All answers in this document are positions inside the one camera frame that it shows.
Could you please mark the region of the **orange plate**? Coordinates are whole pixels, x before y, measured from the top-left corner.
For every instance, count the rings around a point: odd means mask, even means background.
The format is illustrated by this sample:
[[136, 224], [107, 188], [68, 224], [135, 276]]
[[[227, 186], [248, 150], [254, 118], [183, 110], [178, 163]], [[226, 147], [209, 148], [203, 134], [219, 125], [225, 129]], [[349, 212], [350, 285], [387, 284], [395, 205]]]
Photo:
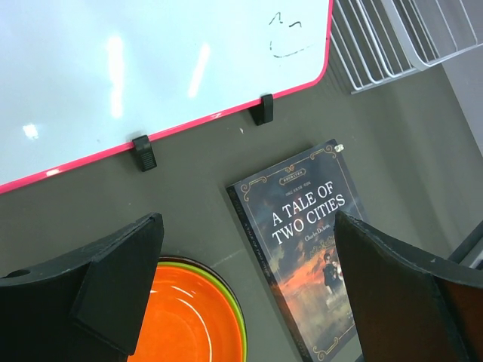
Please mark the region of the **orange plate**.
[[130, 361], [242, 361], [242, 336], [229, 300], [209, 279], [158, 265]]

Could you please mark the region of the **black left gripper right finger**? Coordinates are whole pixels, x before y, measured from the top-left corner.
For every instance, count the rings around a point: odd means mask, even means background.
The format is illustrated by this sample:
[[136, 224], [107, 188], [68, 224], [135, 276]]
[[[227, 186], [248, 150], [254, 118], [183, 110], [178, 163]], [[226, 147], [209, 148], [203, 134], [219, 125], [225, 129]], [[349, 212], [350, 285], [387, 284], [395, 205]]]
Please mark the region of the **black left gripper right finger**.
[[366, 361], [480, 361], [482, 273], [337, 212], [334, 235]]

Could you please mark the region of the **red floral plate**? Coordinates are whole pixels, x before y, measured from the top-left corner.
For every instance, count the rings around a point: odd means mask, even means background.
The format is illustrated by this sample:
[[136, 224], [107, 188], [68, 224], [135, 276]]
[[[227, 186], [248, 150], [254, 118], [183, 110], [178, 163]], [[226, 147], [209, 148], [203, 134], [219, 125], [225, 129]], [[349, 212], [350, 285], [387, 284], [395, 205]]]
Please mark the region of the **red floral plate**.
[[185, 269], [192, 270], [196, 272], [197, 274], [203, 275], [206, 278], [211, 278], [214, 280], [214, 283], [223, 285], [226, 289], [229, 288], [229, 285], [226, 283], [226, 281], [212, 268], [208, 267], [207, 265], [195, 261], [194, 259], [190, 259], [188, 257], [184, 256], [160, 256], [158, 258], [158, 263], [173, 263], [177, 266], [181, 266]]

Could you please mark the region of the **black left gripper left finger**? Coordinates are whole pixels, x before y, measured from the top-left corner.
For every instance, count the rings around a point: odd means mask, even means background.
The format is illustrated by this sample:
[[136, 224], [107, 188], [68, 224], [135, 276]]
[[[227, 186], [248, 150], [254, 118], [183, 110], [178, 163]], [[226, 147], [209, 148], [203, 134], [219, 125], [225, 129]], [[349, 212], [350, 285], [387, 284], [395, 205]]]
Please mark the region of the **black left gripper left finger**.
[[1, 279], [3, 361], [126, 361], [134, 354], [164, 223], [124, 228]]

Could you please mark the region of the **lime green plate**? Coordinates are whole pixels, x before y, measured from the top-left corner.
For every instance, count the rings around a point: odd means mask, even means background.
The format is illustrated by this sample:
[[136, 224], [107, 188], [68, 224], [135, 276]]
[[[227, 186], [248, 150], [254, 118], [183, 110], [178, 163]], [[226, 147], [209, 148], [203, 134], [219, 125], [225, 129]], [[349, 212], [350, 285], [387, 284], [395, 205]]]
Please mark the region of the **lime green plate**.
[[241, 305], [233, 291], [233, 289], [229, 286], [228, 289], [226, 289], [223, 285], [219, 285], [214, 283], [214, 280], [211, 278], [209, 279], [213, 284], [215, 284], [218, 288], [218, 290], [229, 300], [229, 304], [232, 307], [232, 310], [234, 311], [237, 324], [238, 324], [238, 329], [241, 333], [241, 340], [242, 340], [242, 361], [246, 361], [248, 357], [248, 334], [246, 330], [246, 323], [245, 323], [245, 316], [243, 315], [243, 311], [241, 308]]

